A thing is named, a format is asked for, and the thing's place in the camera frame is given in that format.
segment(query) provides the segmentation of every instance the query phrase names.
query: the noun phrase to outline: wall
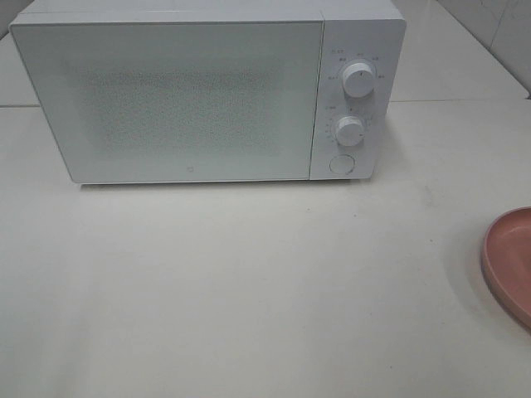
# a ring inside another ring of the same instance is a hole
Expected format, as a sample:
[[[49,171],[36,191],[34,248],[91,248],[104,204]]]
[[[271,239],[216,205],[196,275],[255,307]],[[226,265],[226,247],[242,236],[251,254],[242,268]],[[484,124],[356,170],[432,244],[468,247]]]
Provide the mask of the wall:
[[[531,0],[439,0],[531,91]]]
[[[32,0],[0,0],[0,37],[7,33],[7,26]]]

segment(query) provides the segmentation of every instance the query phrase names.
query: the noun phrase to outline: timer knob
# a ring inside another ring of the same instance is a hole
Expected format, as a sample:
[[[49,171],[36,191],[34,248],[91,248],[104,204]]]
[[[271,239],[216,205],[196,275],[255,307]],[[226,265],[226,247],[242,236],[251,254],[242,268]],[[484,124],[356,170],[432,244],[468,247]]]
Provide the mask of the timer knob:
[[[360,118],[345,116],[335,125],[335,138],[344,147],[353,147],[363,141],[365,126]]]
[[[356,61],[343,71],[343,89],[349,97],[361,98],[374,90],[376,70],[366,61]]]

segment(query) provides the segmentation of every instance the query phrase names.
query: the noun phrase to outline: white table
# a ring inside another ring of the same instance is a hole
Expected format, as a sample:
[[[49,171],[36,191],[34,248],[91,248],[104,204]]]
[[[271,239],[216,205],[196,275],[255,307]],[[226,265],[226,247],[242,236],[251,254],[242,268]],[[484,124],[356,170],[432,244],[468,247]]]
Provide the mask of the white table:
[[[393,103],[368,182],[71,183],[0,109],[2,396],[528,398],[480,242],[531,202],[531,103]]]
[[[392,101],[524,99],[528,92],[436,0],[395,0],[407,20]],[[10,36],[0,41],[0,106],[38,104]]]

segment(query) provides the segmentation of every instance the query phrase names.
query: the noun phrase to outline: round button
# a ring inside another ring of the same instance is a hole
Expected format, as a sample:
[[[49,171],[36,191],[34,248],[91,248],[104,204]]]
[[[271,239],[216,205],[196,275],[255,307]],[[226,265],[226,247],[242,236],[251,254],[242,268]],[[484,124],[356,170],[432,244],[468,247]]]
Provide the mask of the round button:
[[[360,118],[345,116],[335,125],[335,138],[344,147],[353,147],[363,141],[365,126]]]
[[[350,174],[354,170],[354,159],[349,155],[339,155],[330,162],[330,170],[336,174]]]
[[[376,70],[366,61],[354,62],[343,71],[343,89],[349,97],[361,98],[374,90]]]

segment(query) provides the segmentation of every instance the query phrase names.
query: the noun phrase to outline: microwave door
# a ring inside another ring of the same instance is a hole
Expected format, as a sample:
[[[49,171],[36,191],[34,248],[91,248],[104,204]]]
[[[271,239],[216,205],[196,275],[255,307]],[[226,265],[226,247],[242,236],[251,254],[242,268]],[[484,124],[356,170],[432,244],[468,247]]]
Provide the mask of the microwave door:
[[[80,183],[308,179],[321,21],[13,33]]]

